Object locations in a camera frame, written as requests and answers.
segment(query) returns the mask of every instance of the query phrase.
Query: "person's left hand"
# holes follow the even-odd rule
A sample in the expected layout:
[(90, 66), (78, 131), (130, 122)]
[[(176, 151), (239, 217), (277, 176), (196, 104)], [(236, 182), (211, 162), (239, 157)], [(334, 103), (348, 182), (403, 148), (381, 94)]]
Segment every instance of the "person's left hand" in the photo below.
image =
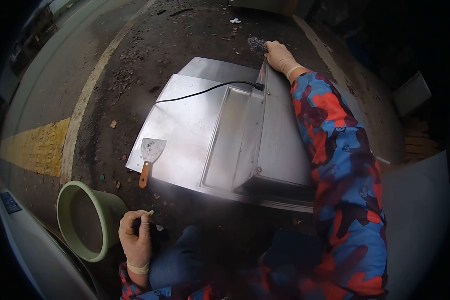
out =
[[(154, 211), (130, 211), (125, 213), (120, 220), (118, 237), (122, 243), (126, 256), (128, 270), (135, 274), (147, 274), (149, 272), (150, 258), (152, 256), (152, 244), (150, 242), (150, 216)], [(133, 234), (133, 220), (141, 219), (139, 237)]]

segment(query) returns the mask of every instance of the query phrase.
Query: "person's right hand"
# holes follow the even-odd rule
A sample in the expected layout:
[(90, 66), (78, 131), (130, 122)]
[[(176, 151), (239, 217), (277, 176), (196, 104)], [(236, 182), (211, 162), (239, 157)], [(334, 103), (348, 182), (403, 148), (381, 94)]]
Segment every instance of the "person's right hand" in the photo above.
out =
[(265, 46), (267, 46), (268, 50), (265, 57), (270, 66), (285, 74), (288, 80), (290, 80), (291, 73), (296, 69), (304, 69), (301, 73), (308, 71), (305, 67), (300, 65), (300, 63), (295, 61), (292, 53), (287, 50), (285, 45), (280, 44), (278, 41), (267, 41)]
[[(150, 242), (150, 216), (154, 211), (130, 211), (120, 220), (118, 237), (122, 243), (126, 256), (128, 270), (135, 274), (146, 274), (149, 271), (152, 257), (152, 244)], [(133, 234), (133, 220), (141, 219), (139, 237)]]

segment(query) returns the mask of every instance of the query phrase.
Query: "white road line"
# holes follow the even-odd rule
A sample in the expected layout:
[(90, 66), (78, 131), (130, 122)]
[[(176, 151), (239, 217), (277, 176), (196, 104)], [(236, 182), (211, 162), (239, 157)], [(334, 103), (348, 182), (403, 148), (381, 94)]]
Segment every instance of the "white road line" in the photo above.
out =
[(90, 76), (88, 76), (87, 82), (85, 83), (80, 97), (78, 97), (77, 105), (75, 105), (75, 110), (73, 111), (70, 124), (68, 126), (68, 131), (66, 132), (65, 144), (63, 146), (62, 154), (62, 167), (60, 171), (60, 183), (65, 184), (72, 180), (72, 168), (73, 168), (73, 155), (75, 153), (75, 145), (77, 143), (78, 131), (80, 129), (80, 124), (84, 118), (84, 112), (87, 108), (90, 96), (94, 90), (94, 87), (102, 75), (105, 66), (108, 64), (108, 60), (112, 56), (113, 52), (120, 45), (120, 42), (125, 37), (125, 35), (130, 31), (135, 22), (146, 12), (156, 0), (148, 0), (145, 5), (138, 10), (138, 12), (123, 26), (123, 28), (116, 34), (115, 38), (110, 42), (108, 47), (103, 52), (102, 56), (95, 65), (93, 71), (91, 71)]
[(347, 88), (347, 77), (340, 69), (333, 57), (328, 52), (327, 48), (325, 47), (324, 43), (319, 39), (318, 35), (313, 31), (313, 29), (307, 24), (305, 20), (302, 18), (293, 15), (293, 19), (297, 25), (302, 28), (302, 30), (305, 32), (306, 37), (312, 42), (313, 46), (315, 46), (315, 49), (317, 49), (318, 55), (323, 60), (323, 62), (327, 65), (328, 69), (330, 69), (331, 75), (335, 78), (337, 81), (337, 84), (343, 88)]

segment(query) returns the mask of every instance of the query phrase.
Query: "red and blue camouflage sleeve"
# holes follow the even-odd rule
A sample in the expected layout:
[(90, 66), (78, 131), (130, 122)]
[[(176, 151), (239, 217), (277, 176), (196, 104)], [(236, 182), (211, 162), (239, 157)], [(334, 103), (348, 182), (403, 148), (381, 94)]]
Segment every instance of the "red and blue camouflage sleeve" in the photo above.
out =
[(322, 263), (300, 290), (315, 298), (385, 298), (386, 220), (378, 162), (365, 129), (323, 75), (307, 72), (291, 94), (317, 184), (314, 218), (324, 243)]
[(137, 295), (141, 295), (144, 291), (141, 291), (138, 285), (134, 284), (132, 280), (130, 280), (129, 275), (127, 273), (127, 264), (121, 263), (119, 267), (120, 279), (122, 280), (122, 296), (120, 300), (131, 300), (135, 299)]

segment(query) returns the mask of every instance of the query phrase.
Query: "stainless steel appliance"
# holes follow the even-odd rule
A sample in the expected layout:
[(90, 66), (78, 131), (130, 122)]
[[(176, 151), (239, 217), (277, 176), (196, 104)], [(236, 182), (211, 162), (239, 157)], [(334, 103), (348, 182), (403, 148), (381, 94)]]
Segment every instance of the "stainless steel appliance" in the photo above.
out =
[[(151, 170), (154, 179), (226, 199), (313, 212), (310, 160), (297, 127), (290, 84), (266, 61), (258, 71), (195, 57), (172, 75), (157, 101), (232, 80), (258, 82), (265, 88), (230, 84), (154, 105), (126, 167), (142, 171), (143, 138), (166, 140)], [(356, 99), (337, 89), (360, 122)]]

